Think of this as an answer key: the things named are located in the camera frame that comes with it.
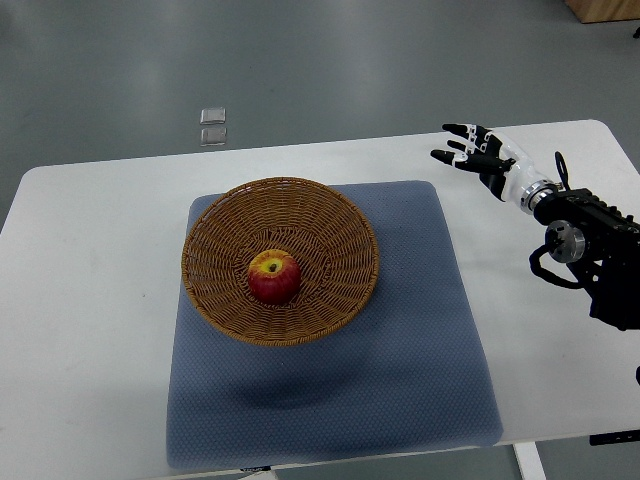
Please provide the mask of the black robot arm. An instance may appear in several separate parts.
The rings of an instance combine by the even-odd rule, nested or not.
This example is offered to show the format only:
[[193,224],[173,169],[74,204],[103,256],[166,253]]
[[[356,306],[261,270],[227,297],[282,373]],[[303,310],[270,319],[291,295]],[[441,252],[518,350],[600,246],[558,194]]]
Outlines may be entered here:
[[586,188],[573,189],[563,155],[560,184],[536,196],[534,218],[544,243],[529,257],[531,272],[591,298],[589,316],[621,331],[639,328],[639,224]]

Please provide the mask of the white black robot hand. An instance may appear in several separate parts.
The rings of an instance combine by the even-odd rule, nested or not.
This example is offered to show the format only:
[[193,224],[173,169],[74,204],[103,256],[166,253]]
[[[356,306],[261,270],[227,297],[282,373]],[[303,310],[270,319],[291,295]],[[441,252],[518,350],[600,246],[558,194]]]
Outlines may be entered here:
[[491,194],[531,215],[536,205],[559,187],[540,173],[532,158],[506,135],[477,124],[445,123],[451,134],[444,149],[430,155],[455,169],[476,174]]

